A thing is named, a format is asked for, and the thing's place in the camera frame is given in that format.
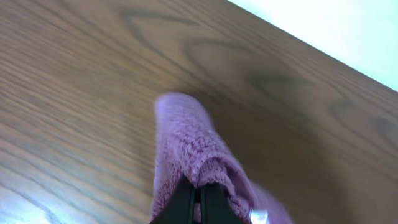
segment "cloth fold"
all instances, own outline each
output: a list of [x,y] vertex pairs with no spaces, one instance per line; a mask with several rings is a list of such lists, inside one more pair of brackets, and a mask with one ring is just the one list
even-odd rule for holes
[[166,93],[155,104],[155,117],[152,219],[166,206],[184,174],[195,187],[213,182],[224,186],[231,208],[244,223],[251,222],[250,209],[268,210],[269,224],[292,223],[283,206],[246,177],[196,99],[182,93]]

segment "wooden surface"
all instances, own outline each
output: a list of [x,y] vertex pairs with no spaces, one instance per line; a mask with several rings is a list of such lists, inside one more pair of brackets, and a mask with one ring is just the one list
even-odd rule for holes
[[397,223],[398,94],[231,3],[0,16],[0,223],[147,223],[165,91],[204,103],[296,223]]

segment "purple towel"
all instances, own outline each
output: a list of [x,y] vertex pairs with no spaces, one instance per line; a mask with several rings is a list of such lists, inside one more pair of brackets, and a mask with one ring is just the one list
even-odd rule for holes
[[[155,116],[157,155],[152,219],[165,207],[185,174],[195,187],[213,182],[225,186],[231,208],[244,223],[251,222],[251,210],[266,210],[264,224],[293,223],[276,199],[246,177],[196,99],[166,93],[155,104]],[[200,219],[198,207],[195,213],[195,219]]]

